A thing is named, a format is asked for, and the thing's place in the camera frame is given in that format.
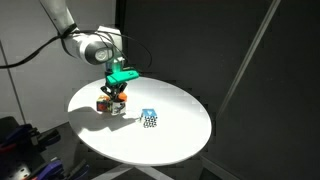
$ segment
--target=floor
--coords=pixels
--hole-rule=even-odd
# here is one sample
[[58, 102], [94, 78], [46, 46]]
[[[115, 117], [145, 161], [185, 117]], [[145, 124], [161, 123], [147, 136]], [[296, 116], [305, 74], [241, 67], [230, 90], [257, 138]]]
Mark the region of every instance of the floor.
[[[90, 171], [86, 179], [95, 178], [121, 165], [121, 163], [105, 158], [86, 147], [77, 135], [73, 133], [69, 123], [60, 125], [56, 129], [61, 135], [61, 140], [41, 153], [46, 161], [58, 157], [62, 160], [64, 168], [67, 170], [85, 159], [90, 165]], [[217, 176], [202, 168], [199, 154], [178, 164], [153, 168], [175, 180], [219, 180]], [[115, 180], [130, 179], [152, 180], [153, 178], [136, 168], [115, 178]]]

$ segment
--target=white wall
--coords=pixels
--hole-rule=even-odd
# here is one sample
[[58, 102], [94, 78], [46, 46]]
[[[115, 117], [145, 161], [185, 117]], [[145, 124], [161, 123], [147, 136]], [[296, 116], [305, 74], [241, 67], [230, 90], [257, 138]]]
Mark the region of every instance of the white wall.
[[[115, 23], [115, 0], [67, 0], [67, 4], [80, 29]], [[0, 24], [0, 38], [10, 64], [23, 59], [57, 34], [38, 0], [1, 1]], [[0, 73], [2, 91], [9, 79], [2, 76], [7, 71]], [[13, 68], [12, 76], [27, 123], [45, 131], [67, 122], [66, 110], [72, 95], [89, 82], [103, 78], [104, 72], [102, 66], [90, 66], [70, 57], [57, 41], [31, 62]], [[17, 104], [13, 96], [1, 95], [0, 98], [12, 99], [10, 103]], [[1, 103], [0, 108], [0, 112], [19, 112], [15, 105], [6, 107]]]

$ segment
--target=black cable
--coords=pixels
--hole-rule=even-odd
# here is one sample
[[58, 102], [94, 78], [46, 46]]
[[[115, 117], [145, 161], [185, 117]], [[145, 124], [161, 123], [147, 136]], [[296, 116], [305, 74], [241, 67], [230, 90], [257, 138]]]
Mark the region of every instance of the black cable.
[[[133, 40], [133, 41], [137, 42], [140, 46], [142, 46], [142, 47], [149, 53], [149, 55], [150, 55], [150, 62], [149, 62], [148, 68], [151, 66], [153, 60], [152, 60], [152, 55], [151, 55], [150, 51], [149, 51], [143, 44], [141, 44], [139, 41], [137, 41], [137, 40], [135, 40], [134, 38], [131, 38], [131, 37], [129, 37], [129, 36], [121, 35], [121, 34], [117, 34], [117, 33], [112, 33], [112, 32], [107, 32], [107, 31], [94, 31], [94, 30], [74, 31], [74, 32], [71, 32], [71, 33], [68, 32], [68, 34], [89, 33], [89, 34], [96, 34], [96, 35], [98, 35], [99, 37], [102, 36], [102, 35], [100, 35], [100, 34], [98, 34], [98, 33], [96, 33], [96, 32], [107, 33], [107, 35], [108, 35], [108, 33], [109, 33], [109, 34], [114, 34], [114, 35], [121, 36], [121, 37], [125, 37], [125, 38], [128, 38], [128, 39], [130, 39], [130, 40]], [[36, 51], [34, 51], [33, 53], [31, 53], [31, 54], [30, 54], [28, 57], [26, 57], [25, 59], [23, 59], [23, 60], [21, 60], [21, 61], [19, 61], [19, 62], [17, 62], [17, 63], [14, 63], [14, 64], [9, 64], [9, 65], [6, 65], [6, 66], [0, 66], [0, 69], [8, 69], [8, 68], [14, 68], [14, 67], [17, 67], [17, 66], [21, 66], [21, 65], [23, 65], [23, 64], [31, 61], [34, 57], [36, 57], [36, 56], [40, 53], [40, 51], [41, 51], [44, 47], [46, 47], [47, 45], [51, 44], [52, 42], [56, 41], [57, 39], [64, 39], [65, 37], [67, 37], [67, 34], [62, 34], [62, 35], [55, 36], [55, 37], [51, 38], [49, 41], [47, 41], [45, 44], [43, 44], [41, 47], [39, 47]], [[118, 47], [116, 47], [114, 43], [111, 43], [111, 44], [112, 44], [116, 49], [118, 49], [118, 51], [119, 51], [125, 58], [127, 58], [126, 55], [125, 55]]]

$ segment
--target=dark background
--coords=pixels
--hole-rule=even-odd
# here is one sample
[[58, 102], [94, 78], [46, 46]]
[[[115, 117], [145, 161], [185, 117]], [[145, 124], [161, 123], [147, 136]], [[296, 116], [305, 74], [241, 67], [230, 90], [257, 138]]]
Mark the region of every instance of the dark background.
[[[270, 6], [262, 0], [130, 0], [123, 33], [145, 76], [214, 115]], [[241, 179], [320, 179], [319, 2], [283, 0], [204, 156]]]

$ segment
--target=round white table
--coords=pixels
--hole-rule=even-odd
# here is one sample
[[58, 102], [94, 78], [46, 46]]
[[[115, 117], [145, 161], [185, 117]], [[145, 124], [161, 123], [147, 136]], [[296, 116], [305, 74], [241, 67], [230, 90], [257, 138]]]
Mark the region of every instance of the round white table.
[[[190, 158], [208, 142], [210, 117], [199, 101], [182, 89], [139, 77], [127, 82], [126, 113], [112, 116], [96, 111], [104, 83], [101, 79], [84, 86], [68, 107], [72, 129], [95, 152], [129, 165], [161, 166]], [[155, 110], [156, 127], [144, 128], [138, 121], [142, 109]]]

